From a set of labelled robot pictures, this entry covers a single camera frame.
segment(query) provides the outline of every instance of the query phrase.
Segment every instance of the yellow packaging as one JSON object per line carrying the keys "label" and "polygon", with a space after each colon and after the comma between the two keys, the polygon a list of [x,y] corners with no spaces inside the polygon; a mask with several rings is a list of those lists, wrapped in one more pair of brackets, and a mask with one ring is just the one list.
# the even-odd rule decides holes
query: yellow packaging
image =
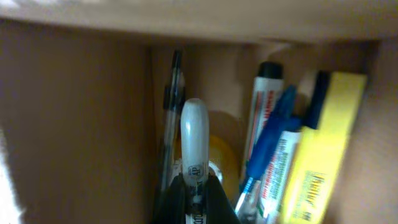
{"label": "yellow packaging", "polygon": [[331,74],[318,128],[302,128],[280,223],[323,221],[365,85],[364,75]]}

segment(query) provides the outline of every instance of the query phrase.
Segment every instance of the white marker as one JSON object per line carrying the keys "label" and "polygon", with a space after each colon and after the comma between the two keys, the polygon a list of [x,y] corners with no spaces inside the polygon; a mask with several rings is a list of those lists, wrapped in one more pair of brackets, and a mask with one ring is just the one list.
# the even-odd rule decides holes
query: white marker
{"label": "white marker", "polygon": [[209,117],[202,100],[189,99],[184,104],[181,115],[181,147],[182,175],[190,195],[189,213],[195,214],[191,220],[205,223],[202,198],[208,178]]}

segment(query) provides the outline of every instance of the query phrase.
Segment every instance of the blue marker cap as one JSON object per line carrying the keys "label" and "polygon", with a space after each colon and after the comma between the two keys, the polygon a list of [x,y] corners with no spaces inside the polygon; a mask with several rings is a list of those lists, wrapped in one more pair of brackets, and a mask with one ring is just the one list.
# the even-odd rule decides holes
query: blue marker cap
{"label": "blue marker cap", "polygon": [[248,162],[246,177],[259,180],[274,156],[280,135],[289,126],[293,111],[296,89],[289,86],[278,100],[266,126],[261,131]]}

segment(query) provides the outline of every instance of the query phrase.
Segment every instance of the yellow highlighter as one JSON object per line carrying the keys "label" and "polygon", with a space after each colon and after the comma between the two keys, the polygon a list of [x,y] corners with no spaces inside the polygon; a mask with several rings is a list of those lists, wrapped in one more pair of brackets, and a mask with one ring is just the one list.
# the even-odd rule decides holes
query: yellow highlighter
{"label": "yellow highlighter", "polygon": [[286,186],[280,223],[323,221],[365,86],[365,75],[319,72]]}

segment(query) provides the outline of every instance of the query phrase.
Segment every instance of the blue pen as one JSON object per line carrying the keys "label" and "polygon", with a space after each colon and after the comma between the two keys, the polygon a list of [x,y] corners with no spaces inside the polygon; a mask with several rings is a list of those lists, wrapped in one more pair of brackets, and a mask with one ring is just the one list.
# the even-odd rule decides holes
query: blue pen
{"label": "blue pen", "polygon": [[261,176],[274,156],[279,138],[288,125],[294,107],[295,94],[294,86],[284,91],[253,148],[246,169],[244,188],[235,208],[235,213],[242,223],[251,223],[256,220],[257,197],[251,195],[256,195]]}

